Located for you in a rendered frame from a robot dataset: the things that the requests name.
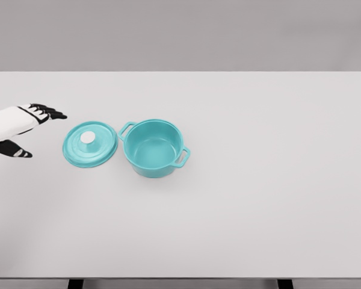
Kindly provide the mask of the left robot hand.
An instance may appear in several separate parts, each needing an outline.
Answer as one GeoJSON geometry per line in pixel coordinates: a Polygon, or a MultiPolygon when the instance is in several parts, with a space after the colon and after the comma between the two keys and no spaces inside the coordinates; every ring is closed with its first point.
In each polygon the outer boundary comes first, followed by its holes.
{"type": "Polygon", "coordinates": [[[64,120],[67,116],[43,104],[23,104],[0,110],[0,154],[12,158],[32,158],[32,153],[13,142],[22,135],[49,120],[64,120]]]}

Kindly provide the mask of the turquoise pot lid white knob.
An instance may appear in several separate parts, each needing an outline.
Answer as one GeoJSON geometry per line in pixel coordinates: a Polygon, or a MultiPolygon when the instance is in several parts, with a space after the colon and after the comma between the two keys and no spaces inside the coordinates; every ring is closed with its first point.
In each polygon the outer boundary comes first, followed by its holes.
{"type": "Polygon", "coordinates": [[[63,156],[80,168],[100,166],[116,152],[118,136],[106,123],[88,121],[74,126],[63,141],[63,156]]]}

